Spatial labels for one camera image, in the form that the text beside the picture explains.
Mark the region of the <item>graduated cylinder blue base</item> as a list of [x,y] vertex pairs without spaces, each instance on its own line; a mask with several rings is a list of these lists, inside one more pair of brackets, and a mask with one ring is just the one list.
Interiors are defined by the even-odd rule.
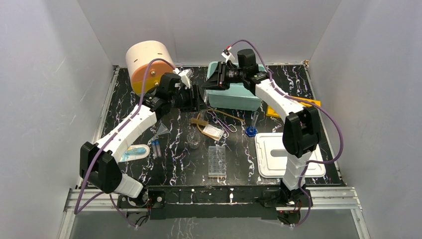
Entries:
[[256,123],[257,123],[258,117],[259,117],[259,112],[255,111],[252,115],[251,124],[250,126],[246,128],[246,131],[245,131],[248,137],[254,137],[257,134]]

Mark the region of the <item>wooden test tube clamp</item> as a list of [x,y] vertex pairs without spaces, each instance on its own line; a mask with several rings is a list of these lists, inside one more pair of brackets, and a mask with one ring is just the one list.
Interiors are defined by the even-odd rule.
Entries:
[[207,126],[209,124],[208,121],[203,120],[203,119],[197,119],[197,118],[191,118],[190,119],[190,123],[191,124],[196,124],[197,126]]

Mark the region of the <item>small clear plastic bag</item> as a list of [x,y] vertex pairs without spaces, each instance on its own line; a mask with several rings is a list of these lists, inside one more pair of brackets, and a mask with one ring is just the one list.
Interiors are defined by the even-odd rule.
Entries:
[[202,130],[202,134],[204,134],[204,135],[206,135],[206,136],[208,136],[208,137],[210,137],[210,138],[212,138],[216,141],[219,141],[224,135],[224,130],[219,128],[219,127],[208,124]]

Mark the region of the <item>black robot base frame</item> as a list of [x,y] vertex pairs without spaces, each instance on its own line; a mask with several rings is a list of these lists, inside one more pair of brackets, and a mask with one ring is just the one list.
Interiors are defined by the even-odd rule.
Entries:
[[129,211],[151,209],[152,220],[172,218],[262,218],[275,220],[282,213],[313,206],[311,193],[292,193],[279,185],[264,186],[150,186],[149,202],[142,205],[119,196],[119,208]]

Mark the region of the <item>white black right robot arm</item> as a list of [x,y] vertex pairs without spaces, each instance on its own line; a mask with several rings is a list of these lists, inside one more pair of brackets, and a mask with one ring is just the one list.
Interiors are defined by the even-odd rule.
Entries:
[[271,72],[259,70],[256,55],[252,49],[238,51],[238,64],[229,49],[222,51],[224,61],[203,84],[205,90],[228,90],[231,84],[242,83],[244,88],[270,106],[281,118],[284,129],[282,142],[287,150],[286,172],[281,191],[281,202],[293,206],[300,199],[298,190],[304,189],[304,174],[311,153],[315,151],[321,138],[318,109],[305,107],[297,100],[284,93],[272,79]]

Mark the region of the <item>yellow test tube rack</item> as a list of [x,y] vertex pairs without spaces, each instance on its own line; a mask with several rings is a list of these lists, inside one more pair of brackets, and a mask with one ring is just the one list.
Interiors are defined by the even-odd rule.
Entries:
[[[311,104],[309,104],[309,102],[311,102],[315,105],[321,106],[321,102],[318,101],[318,100],[306,99],[306,98],[301,98],[301,97],[294,97],[294,98],[298,99],[299,103],[306,106],[306,107],[312,106]],[[270,106],[267,106],[266,116],[280,118],[280,116]]]

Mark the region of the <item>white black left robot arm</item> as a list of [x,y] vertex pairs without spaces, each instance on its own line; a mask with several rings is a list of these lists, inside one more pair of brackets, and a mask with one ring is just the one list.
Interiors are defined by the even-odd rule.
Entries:
[[144,184],[124,175],[118,163],[134,141],[172,109],[206,109],[199,86],[190,82],[192,74],[191,69],[165,73],[154,93],[144,94],[142,105],[136,105],[115,129],[95,143],[85,142],[80,151],[80,176],[104,193],[126,195],[134,206],[145,206],[149,195]]

